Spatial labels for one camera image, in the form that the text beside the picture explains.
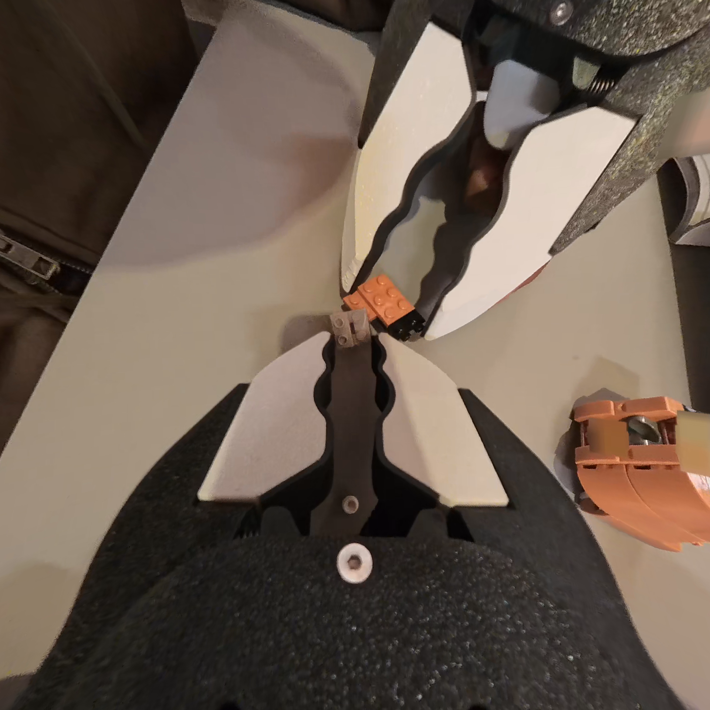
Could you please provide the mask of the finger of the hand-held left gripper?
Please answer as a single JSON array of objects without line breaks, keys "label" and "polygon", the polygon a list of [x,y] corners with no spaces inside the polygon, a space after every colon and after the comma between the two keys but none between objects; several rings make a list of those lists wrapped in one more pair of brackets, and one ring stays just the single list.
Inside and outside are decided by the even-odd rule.
[{"label": "finger of the hand-held left gripper", "polygon": [[342,234],[345,293],[368,279],[429,164],[448,147],[474,98],[461,40],[429,22],[356,156]]},{"label": "finger of the hand-held left gripper", "polygon": [[591,107],[530,129],[506,166],[501,204],[432,312],[426,340],[475,320],[545,267],[553,244],[635,124]]}]

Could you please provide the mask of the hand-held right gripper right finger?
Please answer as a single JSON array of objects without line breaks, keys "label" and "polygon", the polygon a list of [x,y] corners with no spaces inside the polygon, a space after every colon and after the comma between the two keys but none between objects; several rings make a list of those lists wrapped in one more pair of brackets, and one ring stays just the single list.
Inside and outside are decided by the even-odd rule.
[{"label": "hand-held right gripper right finger", "polygon": [[453,380],[388,334],[373,342],[379,502],[504,508],[506,490]]}]

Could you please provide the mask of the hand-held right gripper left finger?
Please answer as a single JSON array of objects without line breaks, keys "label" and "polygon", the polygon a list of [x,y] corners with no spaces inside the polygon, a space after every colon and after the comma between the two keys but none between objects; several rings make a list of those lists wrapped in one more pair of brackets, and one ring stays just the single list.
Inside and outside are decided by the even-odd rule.
[{"label": "hand-held right gripper left finger", "polygon": [[249,384],[197,497],[254,502],[324,454],[326,420],[315,402],[331,335],[319,332],[279,356]]}]

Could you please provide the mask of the small black brick piece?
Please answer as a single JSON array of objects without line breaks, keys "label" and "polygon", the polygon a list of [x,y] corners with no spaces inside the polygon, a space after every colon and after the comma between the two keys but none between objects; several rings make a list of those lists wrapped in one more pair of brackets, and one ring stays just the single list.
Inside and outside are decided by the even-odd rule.
[{"label": "small black brick piece", "polygon": [[399,342],[408,342],[420,337],[425,325],[424,317],[413,309],[388,325],[387,333]]}]

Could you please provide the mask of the brown brick plate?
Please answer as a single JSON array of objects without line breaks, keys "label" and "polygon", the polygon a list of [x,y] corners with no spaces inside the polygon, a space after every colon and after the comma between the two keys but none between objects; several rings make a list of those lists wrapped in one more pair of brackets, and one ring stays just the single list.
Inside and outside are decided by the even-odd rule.
[{"label": "brown brick plate", "polygon": [[349,310],[365,310],[369,321],[378,320],[389,327],[415,308],[392,279],[384,273],[362,283],[343,298]]}]

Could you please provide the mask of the brown brick model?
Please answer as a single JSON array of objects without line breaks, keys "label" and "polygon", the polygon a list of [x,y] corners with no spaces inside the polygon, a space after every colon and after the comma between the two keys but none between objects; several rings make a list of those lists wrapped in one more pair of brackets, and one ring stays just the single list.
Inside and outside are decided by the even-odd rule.
[{"label": "brown brick model", "polygon": [[661,550],[709,543],[709,414],[657,396],[577,405],[579,505]]}]

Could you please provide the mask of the grey desk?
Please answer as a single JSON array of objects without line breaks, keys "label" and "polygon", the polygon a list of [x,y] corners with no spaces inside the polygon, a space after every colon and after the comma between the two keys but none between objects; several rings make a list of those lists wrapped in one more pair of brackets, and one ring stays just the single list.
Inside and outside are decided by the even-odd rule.
[{"label": "grey desk", "polygon": [[[148,469],[339,299],[365,40],[279,6],[225,14],[1,454],[1,697],[53,645]],[[584,395],[708,411],[697,251],[672,255],[655,179],[529,285],[413,344],[550,469]],[[679,316],[673,268],[689,306]]]}]

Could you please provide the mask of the person's left hand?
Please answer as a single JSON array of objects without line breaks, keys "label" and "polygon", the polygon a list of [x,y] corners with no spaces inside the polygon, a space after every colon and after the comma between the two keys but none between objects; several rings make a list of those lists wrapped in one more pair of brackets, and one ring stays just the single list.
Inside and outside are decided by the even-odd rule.
[{"label": "person's left hand", "polygon": [[476,214],[494,217],[503,197],[503,176],[510,150],[493,147],[484,134],[485,102],[477,102],[469,134],[464,205]]}]

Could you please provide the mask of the grey instruction booklet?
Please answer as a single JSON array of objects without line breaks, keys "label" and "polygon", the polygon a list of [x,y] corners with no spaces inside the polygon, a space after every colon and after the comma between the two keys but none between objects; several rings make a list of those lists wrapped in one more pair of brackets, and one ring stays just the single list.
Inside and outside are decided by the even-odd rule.
[{"label": "grey instruction booklet", "polygon": [[668,160],[657,183],[669,242],[709,247],[709,155]]}]

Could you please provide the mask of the person's brown jacket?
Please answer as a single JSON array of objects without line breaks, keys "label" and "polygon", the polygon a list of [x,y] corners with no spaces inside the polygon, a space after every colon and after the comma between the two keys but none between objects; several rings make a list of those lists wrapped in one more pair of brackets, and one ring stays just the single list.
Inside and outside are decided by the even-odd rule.
[{"label": "person's brown jacket", "polygon": [[181,1],[1,2],[1,448],[197,66]]}]

